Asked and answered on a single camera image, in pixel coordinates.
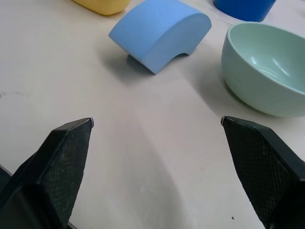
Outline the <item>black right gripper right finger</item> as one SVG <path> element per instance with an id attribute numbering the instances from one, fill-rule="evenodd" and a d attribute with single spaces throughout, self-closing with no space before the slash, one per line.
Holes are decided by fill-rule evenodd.
<path id="1" fill-rule="evenodd" d="M 269 127 L 223 116 L 238 178 L 265 229 L 305 229 L 305 161 Z"/>

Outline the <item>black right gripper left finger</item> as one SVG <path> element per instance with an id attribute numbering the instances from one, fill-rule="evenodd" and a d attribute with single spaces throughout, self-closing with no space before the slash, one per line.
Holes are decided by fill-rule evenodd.
<path id="1" fill-rule="evenodd" d="M 0 229 L 77 229 L 69 220 L 93 127 L 91 117 L 66 123 L 15 173 L 0 165 Z"/>

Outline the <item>pale green ceramic bowl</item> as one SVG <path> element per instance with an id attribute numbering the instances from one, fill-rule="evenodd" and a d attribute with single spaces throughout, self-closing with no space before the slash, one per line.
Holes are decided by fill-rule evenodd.
<path id="1" fill-rule="evenodd" d="M 224 80 L 250 107 L 305 116 L 305 37 L 257 22 L 232 25 L 221 56 Z"/>

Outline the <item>dark blue round container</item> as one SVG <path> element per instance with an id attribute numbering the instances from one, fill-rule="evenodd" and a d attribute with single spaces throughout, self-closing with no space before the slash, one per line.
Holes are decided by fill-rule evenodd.
<path id="1" fill-rule="evenodd" d="M 262 22 L 276 0 L 213 0 L 221 12 L 242 21 Z"/>

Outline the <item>light blue arched sponge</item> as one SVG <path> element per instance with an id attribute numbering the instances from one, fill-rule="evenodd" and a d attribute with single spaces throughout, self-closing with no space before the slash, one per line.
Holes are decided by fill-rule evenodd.
<path id="1" fill-rule="evenodd" d="M 158 74 L 176 56 L 191 55 L 211 27 L 206 14 L 179 0 L 145 0 L 114 26 L 109 37 Z"/>

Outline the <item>yellow rounded sponge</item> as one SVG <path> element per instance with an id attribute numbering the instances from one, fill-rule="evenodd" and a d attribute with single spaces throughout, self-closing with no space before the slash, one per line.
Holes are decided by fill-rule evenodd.
<path id="1" fill-rule="evenodd" d="M 122 12 L 131 0 L 72 0 L 99 15 L 109 16 Z"/>

